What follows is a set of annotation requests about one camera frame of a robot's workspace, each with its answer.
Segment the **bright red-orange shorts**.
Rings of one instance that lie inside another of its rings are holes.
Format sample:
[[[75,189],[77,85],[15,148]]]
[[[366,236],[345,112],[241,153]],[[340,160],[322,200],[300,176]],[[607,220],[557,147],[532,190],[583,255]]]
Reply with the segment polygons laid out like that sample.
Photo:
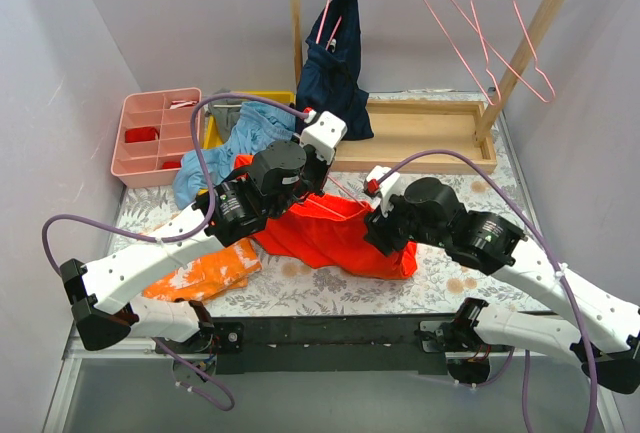
[[[384,256],[364,240],[365,216],[346,220],[308,214],[296,203],[280,218],[269,219],[253,239],[270,255],[296,258],[313,269],[336,266],[360,277],[403,280],[418,269],[417,245]]]

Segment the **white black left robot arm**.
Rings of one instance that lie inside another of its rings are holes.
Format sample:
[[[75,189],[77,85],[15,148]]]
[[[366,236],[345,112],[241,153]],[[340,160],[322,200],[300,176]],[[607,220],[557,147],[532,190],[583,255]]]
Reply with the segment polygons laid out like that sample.
[[[108,257],[60,267],[77,331],[88,351],[111,347],[129,335],[161,337],[193,353],[205,351],[214,326],[199,300],[168,302],[143,297],[143,291],[197,259],[217,253],[265,229],[293,204],[320,194],[336,151],[303,141],[276,141],[235,168],[208,198],[204,194],[160,233],[181,235],[177,242],[140,242]]]

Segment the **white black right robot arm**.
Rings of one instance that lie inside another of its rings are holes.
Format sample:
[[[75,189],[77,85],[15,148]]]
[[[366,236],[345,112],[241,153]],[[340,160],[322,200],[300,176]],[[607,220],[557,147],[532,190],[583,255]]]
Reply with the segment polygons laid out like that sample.
[[[365,218],[365,239],[385,255],[411,242],[444,250],[455,263],[507,283],[548,307],[553,317],[513,312],[476,298],[424,338],[446,350],[511,346],[589,371],[621,394],[639,387],[639,308],[605,292],[569,268],[555,272],[543,249],[505,218],[467,210],[454,190],[433,177],[409,186],[374,168],[365,193],[379,201]]]

